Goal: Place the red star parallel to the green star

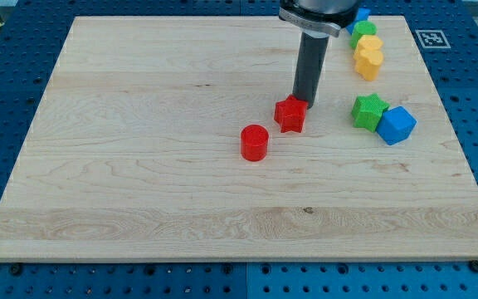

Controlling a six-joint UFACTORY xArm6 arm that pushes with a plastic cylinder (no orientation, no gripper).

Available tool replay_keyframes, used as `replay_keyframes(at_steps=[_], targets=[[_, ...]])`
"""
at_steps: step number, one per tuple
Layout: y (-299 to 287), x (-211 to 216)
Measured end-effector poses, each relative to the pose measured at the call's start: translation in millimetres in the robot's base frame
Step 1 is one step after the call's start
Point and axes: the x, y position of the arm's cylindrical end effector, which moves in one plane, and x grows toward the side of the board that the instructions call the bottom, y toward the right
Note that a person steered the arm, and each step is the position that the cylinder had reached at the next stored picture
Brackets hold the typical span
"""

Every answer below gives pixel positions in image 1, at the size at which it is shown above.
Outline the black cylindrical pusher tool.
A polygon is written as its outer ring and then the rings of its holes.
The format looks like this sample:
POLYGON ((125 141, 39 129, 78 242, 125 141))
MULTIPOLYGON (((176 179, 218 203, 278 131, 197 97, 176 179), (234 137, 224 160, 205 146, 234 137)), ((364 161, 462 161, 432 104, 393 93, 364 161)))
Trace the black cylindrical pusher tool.
POLYGON ((308 109, 315 103, 328 43, 329 36, 317 38, 305 32, 301 34, 292 95, 305 101, 308 109))

